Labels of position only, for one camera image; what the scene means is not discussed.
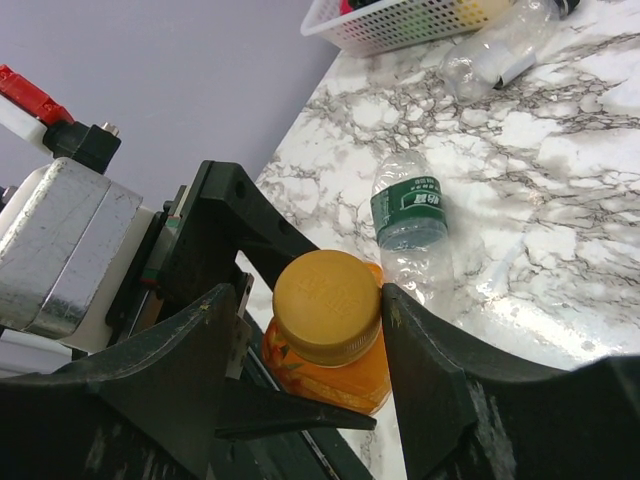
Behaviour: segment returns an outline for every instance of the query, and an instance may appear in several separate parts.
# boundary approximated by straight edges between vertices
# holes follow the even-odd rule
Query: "orange bottle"
[[[382,271],[344,252],[294,260],[273,290],[262,357],[292,394],[373,414],[391,392],[380,322]]]

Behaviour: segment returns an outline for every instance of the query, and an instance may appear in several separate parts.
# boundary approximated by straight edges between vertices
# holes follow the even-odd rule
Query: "gray wall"
[[[311,0],[2,2],[6,63],[123,144],[114,180],[159,208],[205,159],[255,178],[336,55],[304,38]],[[0,185],[46,159],[0,128]]]

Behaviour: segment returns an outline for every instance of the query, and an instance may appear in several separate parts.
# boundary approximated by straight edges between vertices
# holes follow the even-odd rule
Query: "marble table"
[[[582,0],[537,67],[466,108],[435,76],[459,40],[340,55],[260,189],[318,246],[376,261],[376,166],[421,152],[446,195],[454,324],[561,368],[640,351],[640,2]],[[261,282],[249,309],[266,326]],[[378,480],[405,478],[392,401],[377,418],[344,436]]]

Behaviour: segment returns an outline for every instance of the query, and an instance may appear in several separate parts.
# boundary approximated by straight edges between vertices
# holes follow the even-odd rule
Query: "screw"
[[[115,125],[111,125],[109,122],[106,122],[101,128],[105,132],[109,132],[114,137],[117,137],[118,134],[120,133],[120,130],[118,129],[118,127],[116,127]]]

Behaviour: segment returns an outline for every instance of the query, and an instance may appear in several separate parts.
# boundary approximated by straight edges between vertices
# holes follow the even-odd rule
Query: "orange liquid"
[[[369,263],[367,266],[381,286],[380,267]],[[287,392],[367,415],[377,412],[391,393],[382,330],[358,360],[326,368],[300,358],[287,345],[275,320],[271,320],[262,340],[262,358]]]

